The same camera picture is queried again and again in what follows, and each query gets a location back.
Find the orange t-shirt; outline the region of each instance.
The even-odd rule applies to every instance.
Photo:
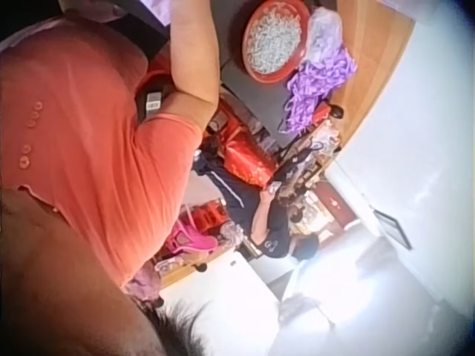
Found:
[[[166,113],[138,125],[147,61],[106,27],[61,24],[0,65],[2,185],[58,209],[123,285],[177,218],[200,129]]]

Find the woman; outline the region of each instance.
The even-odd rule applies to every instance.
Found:
[[[176,91],[141,125],[134,95],[146,58],[103,25],[62,21],[0,56],[10,348],[136,355],[150,346],[144,355],[169,355],[119,287],[168,236],[217,105],[209,0],[172,2]]]

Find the mobile phone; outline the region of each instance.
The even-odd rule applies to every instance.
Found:
[[[282,182],[272,182],[269,185],[269,192],[274,194],[281,187]]]

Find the hand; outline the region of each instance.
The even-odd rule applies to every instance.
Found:
[[[269,186],[265,187],[261,192],[261,202],[271,203],[275,198],[275,192],[269,190]]]

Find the black hair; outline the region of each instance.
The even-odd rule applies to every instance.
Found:
[[[307,235],[306,238],[297,241],[292,256],[299,261],[309,260],[314,257],[320,246],[317,234]]]
[[[204,356],[203,339],[196,335],[194,325],[203,309],[188,315],[186,308],[178,304],[172,309],[157,311],[153,307],[141,308],[154,327],[167,356]]]
[[[303,218],[304,218],[304,208],[300,208],[298,209],[298,212],[296,212],[290,217],[290,221],[296,224],[302,221]]]

